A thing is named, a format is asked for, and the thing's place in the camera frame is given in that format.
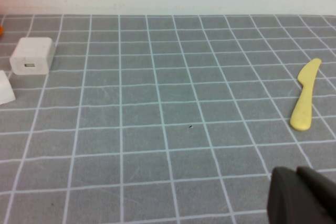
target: yellow plastic knife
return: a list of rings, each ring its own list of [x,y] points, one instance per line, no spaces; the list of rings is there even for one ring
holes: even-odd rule
[[[321,60],[309,61],[300,71],[298,80],[302,84],[302,91],[290,118],[290,124],[298,131],[305,131],[311,125],[313,87]]]

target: black plastic part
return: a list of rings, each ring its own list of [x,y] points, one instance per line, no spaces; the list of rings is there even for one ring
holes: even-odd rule
[[[335,224],[303,179],[285,167],[272,171],[267,213],[270,224]]]
[[[296,173],[331,218],[336,220],[336,184],[309,167],[298,167]]]

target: white power adapter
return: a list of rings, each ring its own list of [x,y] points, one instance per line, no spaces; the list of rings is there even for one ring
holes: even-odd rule
[[[17,75],[47,74],[55,54],[50,38],[21,38],[9,59]]]
[[[3,70],[0,70],[0,104],[12,102],[14,100],[15,95],[7,75]]]

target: table surface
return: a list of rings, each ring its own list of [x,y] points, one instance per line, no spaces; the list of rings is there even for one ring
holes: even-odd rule
[[[0,223],[267,223],[275,166],[336,180],[336,17],[0,16]],[[17,76],[21,37],[50,74]],[[289,118],[320,58],[311,129]]]

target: knife handle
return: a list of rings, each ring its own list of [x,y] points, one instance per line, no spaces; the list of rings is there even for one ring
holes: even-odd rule
[[[305,131],[310,128],[312,96],[313,83],[312,85],[303,86],[299,100],[296,103],[293,114],[290,118],[290,124],[298,131]]]

